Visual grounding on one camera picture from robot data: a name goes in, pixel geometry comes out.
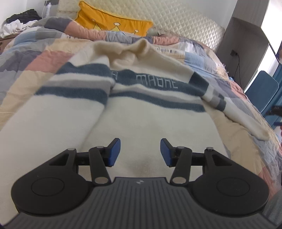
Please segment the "cream quilted headboard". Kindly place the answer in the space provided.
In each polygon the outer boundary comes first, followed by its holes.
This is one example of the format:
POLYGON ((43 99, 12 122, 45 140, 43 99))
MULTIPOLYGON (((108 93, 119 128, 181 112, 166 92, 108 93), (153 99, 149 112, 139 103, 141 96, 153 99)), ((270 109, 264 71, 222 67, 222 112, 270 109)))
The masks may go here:
POLYGON ((163 33, 201 42, 216 51, 225 32, 184 1, 86 1, 86 4, 114 15, 151 21, 152 28, 146 35, 149 41, 163 33))

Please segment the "blue chair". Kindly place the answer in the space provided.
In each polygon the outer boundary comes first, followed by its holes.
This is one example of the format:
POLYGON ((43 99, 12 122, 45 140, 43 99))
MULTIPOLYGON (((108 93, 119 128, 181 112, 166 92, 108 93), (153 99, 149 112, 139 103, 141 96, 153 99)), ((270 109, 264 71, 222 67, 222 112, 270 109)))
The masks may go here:
POLYGON ((281 116, 271 113, 274 106, 281 107, 281 66, 273 77, 260 71, 245 94, 273 129, 281 126, 281 116))

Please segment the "white spray bottle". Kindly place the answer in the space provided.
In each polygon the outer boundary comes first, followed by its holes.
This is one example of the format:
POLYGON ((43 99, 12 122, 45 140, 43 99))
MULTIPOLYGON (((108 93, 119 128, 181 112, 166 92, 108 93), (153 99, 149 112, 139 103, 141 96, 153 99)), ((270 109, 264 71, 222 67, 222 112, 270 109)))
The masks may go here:
POLYGON ((51 4, 51 3, 48 3, 48 4, 46 5, 45 17, 49 17, 49 16, 50 16, 51 7, 52 7, 52 4, 51 4))

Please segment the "cardboard box nightstand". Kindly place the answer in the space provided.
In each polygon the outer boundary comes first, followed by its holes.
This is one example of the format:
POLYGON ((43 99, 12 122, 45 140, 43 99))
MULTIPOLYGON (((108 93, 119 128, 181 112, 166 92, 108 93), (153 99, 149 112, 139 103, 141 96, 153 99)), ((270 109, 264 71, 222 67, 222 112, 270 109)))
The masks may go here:
POLYGON ((19 35, 19 33, 9 35, 9 36, 7 36, 5 38, 1 38, 1 40, 0 40, 0 54, 2 54, 4 51, 10 49, 13 46, 14 39, 18 35, 19 35))

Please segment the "white clothes pile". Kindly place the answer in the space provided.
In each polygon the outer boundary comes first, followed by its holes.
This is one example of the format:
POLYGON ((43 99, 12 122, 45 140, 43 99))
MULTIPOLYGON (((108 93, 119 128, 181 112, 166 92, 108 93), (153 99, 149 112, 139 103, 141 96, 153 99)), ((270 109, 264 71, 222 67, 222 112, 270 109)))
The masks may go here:
POLYGON ((12 21, 11 23, 6 23, 1 27, 1 38, 20 33, 30 28, 36 22, 38 22, 38 20, 31 20, 27 23, 22 23, 19 19, 17 19, 15 21, 12 21))

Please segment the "black clothes pile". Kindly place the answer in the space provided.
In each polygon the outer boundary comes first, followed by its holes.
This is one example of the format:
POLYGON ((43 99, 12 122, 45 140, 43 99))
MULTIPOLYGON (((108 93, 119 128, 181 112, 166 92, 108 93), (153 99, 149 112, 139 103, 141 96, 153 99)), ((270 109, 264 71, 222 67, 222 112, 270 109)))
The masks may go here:
POLYGON ((15 20, 19 20, 21 23, 26 24, 32 20, 41 20, 42 17, 39 16, 35 9, 30 9, 20 14, 13 14, 11 17, 7 18, 6 23, 11 23, 15 20))

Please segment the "yellow crown pillow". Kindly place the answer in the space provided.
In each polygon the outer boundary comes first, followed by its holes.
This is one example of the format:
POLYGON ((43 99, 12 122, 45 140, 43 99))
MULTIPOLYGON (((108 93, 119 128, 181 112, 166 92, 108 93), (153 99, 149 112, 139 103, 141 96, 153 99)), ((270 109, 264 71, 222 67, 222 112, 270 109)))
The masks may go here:
POLYGON ((92 7, 85 1, 79 2, 80 10, 75 21, 87 29, 127 32, 138 36, 145 36, 153 27, 153 22, 137 20, 114 15, 107 11, 92 7))

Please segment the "cream striped knit sweater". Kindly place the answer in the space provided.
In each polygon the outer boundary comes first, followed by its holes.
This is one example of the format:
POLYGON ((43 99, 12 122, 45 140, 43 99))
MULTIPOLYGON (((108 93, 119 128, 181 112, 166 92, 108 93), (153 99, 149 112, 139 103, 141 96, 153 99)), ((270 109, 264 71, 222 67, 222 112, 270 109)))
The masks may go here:
POLYGON ((16 215, 11 187, 67 148, 87 150, 120 138, 111 175, 169 176, 160 140, 197 151, 226 149, 213 114, 267 141, 266 124, 244 103, 147 40, 44 39, 1 55, 1 222, 16 215))

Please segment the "grey wall socket panel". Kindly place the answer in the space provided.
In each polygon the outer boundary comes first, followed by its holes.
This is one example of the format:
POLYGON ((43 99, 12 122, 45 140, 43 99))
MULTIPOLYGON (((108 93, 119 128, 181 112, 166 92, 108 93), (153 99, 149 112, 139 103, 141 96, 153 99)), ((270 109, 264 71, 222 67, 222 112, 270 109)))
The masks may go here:
POLYGON ((51 5, 58 5, 59 3, 59 0, 46 0, 44 5, 47 6, 48 4, 51 4, 51 5))

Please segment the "patchwork plaid duvet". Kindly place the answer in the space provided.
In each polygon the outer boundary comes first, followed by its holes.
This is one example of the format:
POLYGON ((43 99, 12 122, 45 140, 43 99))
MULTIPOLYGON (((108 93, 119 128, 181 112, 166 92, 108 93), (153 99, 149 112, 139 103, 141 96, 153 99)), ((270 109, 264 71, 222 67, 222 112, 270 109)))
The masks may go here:
MULTIPOLYGON (((1 126, 17 112, 31 95, 72 56, 96 41, 133 44, 140 36, 126 32, 86 29, 63 17, 37 21, 1 48, 1 126)), ((281 190, 281 146, 275 132, 235 83, 215 53, 206 45, 175 36, 148 36, 158 52, 171 57, 205 77, 242 111, 252 116, 269 133, 259 141, 240 125, 214 109, 208 113, 215 122, 226 152, 240 165, 260 176, 273 196, 281 190)))

